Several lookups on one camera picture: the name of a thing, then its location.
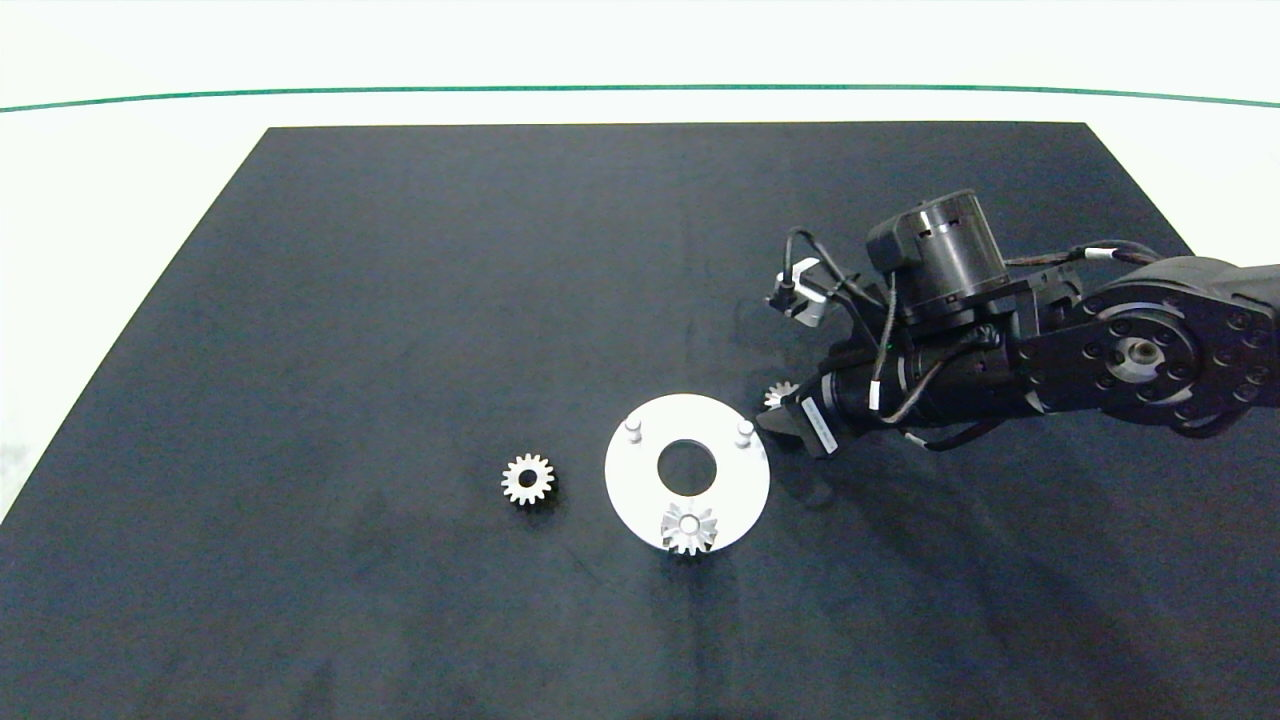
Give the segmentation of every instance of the bevel gear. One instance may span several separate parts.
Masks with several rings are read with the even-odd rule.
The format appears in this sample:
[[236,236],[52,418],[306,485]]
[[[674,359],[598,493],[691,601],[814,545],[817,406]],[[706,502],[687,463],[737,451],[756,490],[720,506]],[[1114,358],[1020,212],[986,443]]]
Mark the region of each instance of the bevel gear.
[[795,392],[800,386],[790,382],[782,380],[781,383],[769,386],[769,389],[764,391],[764,406],[769,410],[782,406],[782,398]]
[[[540,455],[526,452],[524,456],[517,456],[515,462],[507,462],[507,469],[502,473],[502,493],[521,506],[540,502],[552,491],[552,483],[556,482],[554,470],[556,468],[548,465]],[[521,475],[525,475],[525,482],[521,482]]]
[[662,546],[676,555],[710,552],[716,542],[716,519],[710,509],[698,512],[690,506],[681,510],[671,505],[662,514]]

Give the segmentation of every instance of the green line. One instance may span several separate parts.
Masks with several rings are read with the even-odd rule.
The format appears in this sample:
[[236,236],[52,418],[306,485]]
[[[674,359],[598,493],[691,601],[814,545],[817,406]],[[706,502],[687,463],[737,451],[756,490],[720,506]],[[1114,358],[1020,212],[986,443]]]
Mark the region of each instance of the green line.
[[109,105],[113,102],[141,102],[143,100],[183,100],[191,97],[239,97],[247,95],[337,95],[355,92],[599,92],[637,90],[941,90],[968,92],[1038,92],[1047,95],[1096,95],[1105,97],[1138,97],[1143,100],[1178,100],[1183,102],[1211,102],[1217,105],[1244,105],[1249,108],[1280,108],[1280,102],[1267,100],[1242,100],[1236,97],[1208,97],[1203,95],[1174,95],[1169,92],[1134,92],[1129,90],[1088,90],[1083,87],[1034,87],[1019,85],[872,85],[872,83],[705,83],[705,85],[428,85],[399,87],[274,87],[261,90],[198,90],[193,92],[156,92],[152,95],[123,95],[95,97],[92,100],[65,100],[0,108],[0,113],[26,110],[51,110],[79,105]]

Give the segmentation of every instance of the label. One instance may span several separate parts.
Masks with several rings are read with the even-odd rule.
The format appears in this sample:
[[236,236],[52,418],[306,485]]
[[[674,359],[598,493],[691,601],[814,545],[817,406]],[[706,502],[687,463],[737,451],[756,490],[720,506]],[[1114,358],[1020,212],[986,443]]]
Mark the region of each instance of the label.
[[818,404],[813,401],[812,397],[806,397],[800,401],[800,407],[804,409],[805,416],[809,418],[809,424],[813,425],[813,432],[818,433],[818,439],[822,441],[822,446],[827,448],[827,455],[836,451],[838,445],[836,445],[836,436],[831,434],[831,428],[827,427],[827,420],[822,418],[822,413],[818,410]]

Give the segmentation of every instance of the white circular plate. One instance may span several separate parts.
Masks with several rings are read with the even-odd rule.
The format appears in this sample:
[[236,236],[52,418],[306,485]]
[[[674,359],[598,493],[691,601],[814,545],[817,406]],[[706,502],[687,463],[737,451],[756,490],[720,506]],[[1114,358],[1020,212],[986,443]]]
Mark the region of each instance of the white circular plate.
[[[716,479],[699,495],[671,492],[658,475],[658,456],[678,441],[698,443],[716,459]],[[604,483],[618,518],[658,550],[666,550],[660,528],[669,506],[710,510],[717,536],[709,551],[716,551],[746,534],[764,511],[769,456],[751,424],[728,405],[703,395],[666,395],[632,410],[613,432]]]

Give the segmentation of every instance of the gear hole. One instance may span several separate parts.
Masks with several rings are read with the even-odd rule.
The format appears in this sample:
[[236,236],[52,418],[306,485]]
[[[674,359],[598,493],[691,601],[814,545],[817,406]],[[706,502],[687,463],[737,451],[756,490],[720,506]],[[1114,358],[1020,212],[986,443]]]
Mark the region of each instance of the gear hole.
[[658,456],[658,477],[676,495],[701,495],[716,482],[716,457],[699,442],[677,439]]

